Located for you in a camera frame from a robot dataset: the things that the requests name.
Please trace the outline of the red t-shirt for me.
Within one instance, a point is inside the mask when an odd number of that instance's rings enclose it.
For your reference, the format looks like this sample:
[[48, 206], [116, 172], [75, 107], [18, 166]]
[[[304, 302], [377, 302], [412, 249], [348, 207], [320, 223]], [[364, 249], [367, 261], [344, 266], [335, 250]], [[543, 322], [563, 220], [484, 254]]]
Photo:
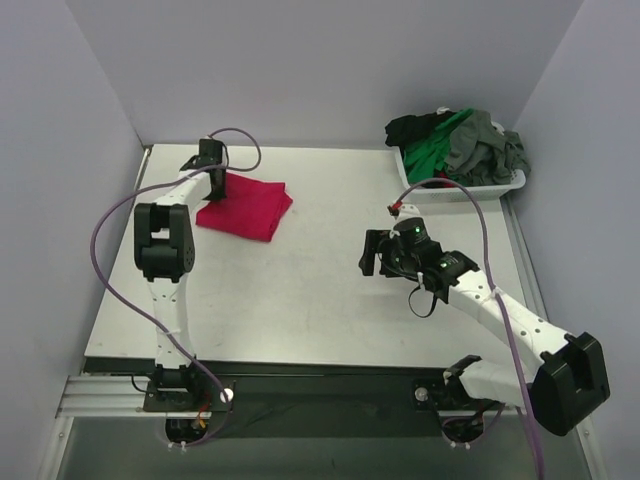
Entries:
[[264, 182], [236, 174], [226, 177], [226, 197], [196, 214], [198, 227], [269, 243], [293, 204], [284, 182]]

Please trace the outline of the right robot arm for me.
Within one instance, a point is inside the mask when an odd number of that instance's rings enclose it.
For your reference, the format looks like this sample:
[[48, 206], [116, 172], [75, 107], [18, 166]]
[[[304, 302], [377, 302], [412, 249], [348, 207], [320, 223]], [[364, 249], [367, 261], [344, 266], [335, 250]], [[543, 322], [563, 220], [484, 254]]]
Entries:
[[530, 408], [541, 427], [565, 436], [609, 399], [604, 352], [594, 336], [573, 335], [502, 292], [468, 256], [431, 239], [421, 217], [368, 230], [359, 268], [365, 276], [413, 282], [433, 303], [466, 314], [516, 354], [510, 366], [470, 354], [447, 368], [442, 387], [451, 406], [482, 399]]

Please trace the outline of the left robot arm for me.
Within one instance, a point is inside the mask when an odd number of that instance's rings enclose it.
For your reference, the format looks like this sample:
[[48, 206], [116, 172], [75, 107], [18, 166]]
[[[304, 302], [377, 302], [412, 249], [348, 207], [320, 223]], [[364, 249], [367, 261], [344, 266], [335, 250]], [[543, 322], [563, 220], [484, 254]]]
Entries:
[[134, 208], [134, 263], [151, 294], [157, 349], [152, 390], [182, 412], [195, 409], [206, 381], [194, 364], [186, 287], [195, 265], [191, 215], [204, 200], [225, 197], [228, 155], [224, 143], [199, 141], [198, 153], [179, 170], [180, 183]]

